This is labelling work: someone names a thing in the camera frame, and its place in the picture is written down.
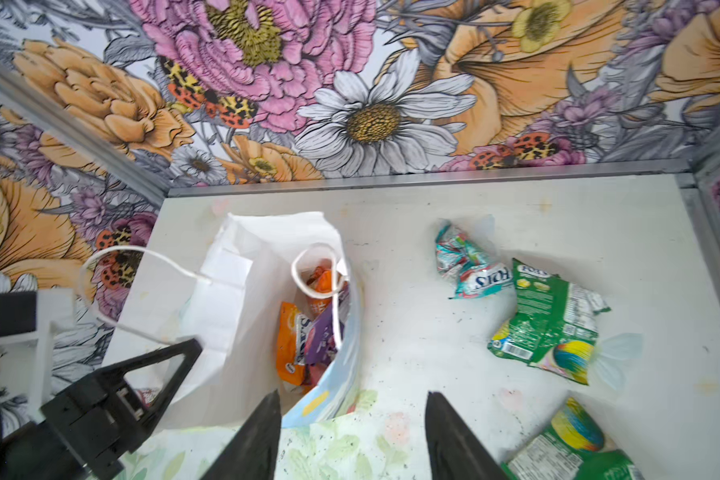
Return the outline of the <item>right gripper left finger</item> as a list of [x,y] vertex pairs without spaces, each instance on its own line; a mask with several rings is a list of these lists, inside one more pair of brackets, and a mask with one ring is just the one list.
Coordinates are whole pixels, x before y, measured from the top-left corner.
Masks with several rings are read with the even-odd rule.
[[277,390],[267,394],[228,445],[201,476],[202,480],[272,480],[281,434]]

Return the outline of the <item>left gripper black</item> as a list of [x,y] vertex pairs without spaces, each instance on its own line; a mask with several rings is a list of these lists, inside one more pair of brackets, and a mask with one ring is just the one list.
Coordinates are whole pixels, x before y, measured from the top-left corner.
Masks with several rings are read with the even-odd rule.
[[106,366],[49,402],[50,417],[3,435],[0,479],[114,479],[121,439],[148,439],[202,353],[194,338]]

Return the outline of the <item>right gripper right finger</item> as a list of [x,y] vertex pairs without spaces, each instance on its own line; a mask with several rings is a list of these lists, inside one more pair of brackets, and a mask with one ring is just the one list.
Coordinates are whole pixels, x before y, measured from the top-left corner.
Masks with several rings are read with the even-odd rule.
[[508,479],[442,393],[428,393],[424,420],[433,480]]

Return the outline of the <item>orange Fox's candy bag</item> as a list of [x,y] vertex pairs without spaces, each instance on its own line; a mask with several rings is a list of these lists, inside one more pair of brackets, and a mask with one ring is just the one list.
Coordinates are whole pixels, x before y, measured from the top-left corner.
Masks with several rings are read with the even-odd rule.
[[275,366],[288,388],[296,388],[306,379],[306,344],[311,327],[312,320],[295,304],[281,303]]

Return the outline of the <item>purple pink candy bag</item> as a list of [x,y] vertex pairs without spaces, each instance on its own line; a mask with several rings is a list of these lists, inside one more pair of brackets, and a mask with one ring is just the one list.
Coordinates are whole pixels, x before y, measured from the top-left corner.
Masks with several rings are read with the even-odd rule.
[[[342,289],[338,300],[339,332],[344,334],[350,307],[350,292],[348,286]],[[312,323],[305,345],[305,364],[329,365],[337,353],[338,348],[335,343],[333,329],[333,310],[332,304],[329,304]]]

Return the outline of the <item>white green paper bag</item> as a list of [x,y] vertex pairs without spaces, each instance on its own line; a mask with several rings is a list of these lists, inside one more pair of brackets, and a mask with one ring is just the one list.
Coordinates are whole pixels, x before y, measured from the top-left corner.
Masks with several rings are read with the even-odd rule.
[[[239,425],[277,390],[282,424],[298,428],[349,413],[359,393],[362,295],[341,234],[325,214],[229,214],[196,262],[154,245],[137,249],[141,264],[104,357],[112,365],[194,338],[202,353],[179,387],[165,429]],[[327,262],[332,288],[306,282]],[[350,307],[339,332],[338,296]],[[282,302],[312,318],[307,296],[331,298],[338,353],[329,365],[306,365],[296,388],[280,380],[275,354]]]

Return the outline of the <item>orange corn chips bag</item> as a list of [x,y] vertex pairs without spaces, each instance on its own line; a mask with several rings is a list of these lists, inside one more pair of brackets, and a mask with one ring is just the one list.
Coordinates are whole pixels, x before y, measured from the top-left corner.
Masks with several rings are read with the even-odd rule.
[[[317,293],[328,293],[332,291],[332,273],[328,263],[322,262],[318,265],[308,277],[306,284]],[[307,305],[313,319],[316,319],[322,314],[331,303],[331,298],[318,299],[307,296]]]

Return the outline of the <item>green snack bag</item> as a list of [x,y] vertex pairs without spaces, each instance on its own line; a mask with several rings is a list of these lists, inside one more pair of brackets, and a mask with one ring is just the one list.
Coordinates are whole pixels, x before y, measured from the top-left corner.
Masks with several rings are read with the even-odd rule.
[[519,480],[638,480],[642,473],[597,424],[569,397],[548,426],[501,464]]

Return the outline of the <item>green Fox's candy bag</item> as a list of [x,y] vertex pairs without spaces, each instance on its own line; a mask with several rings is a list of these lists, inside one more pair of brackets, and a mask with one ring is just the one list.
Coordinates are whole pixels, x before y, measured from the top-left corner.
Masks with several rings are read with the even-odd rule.
[[558,275],[518,259],[512,267],[516,312],[494,333],[489,351],[586,385],[596,317],[611,308],[599,293]]

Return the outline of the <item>teal Fox's candy bag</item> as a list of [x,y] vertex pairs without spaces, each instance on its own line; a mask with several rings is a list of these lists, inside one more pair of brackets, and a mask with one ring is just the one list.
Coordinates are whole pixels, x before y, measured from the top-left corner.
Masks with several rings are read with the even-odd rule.
[[438,274],[454,286],[453,299],[478,299],[513,286],[511,270],[447,222],[435,240]]

